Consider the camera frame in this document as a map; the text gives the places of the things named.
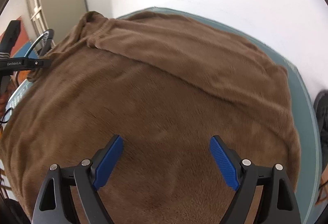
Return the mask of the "person's left hand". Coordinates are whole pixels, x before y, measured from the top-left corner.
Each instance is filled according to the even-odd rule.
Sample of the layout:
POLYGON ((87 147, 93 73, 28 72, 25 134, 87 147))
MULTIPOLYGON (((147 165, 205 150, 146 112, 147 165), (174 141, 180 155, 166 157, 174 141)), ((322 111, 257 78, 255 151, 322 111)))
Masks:
POLYGON ((8 92, 1 94, 0 96, 0 116, 2 117, 6 111, 6 105, 8 101, 8 92))

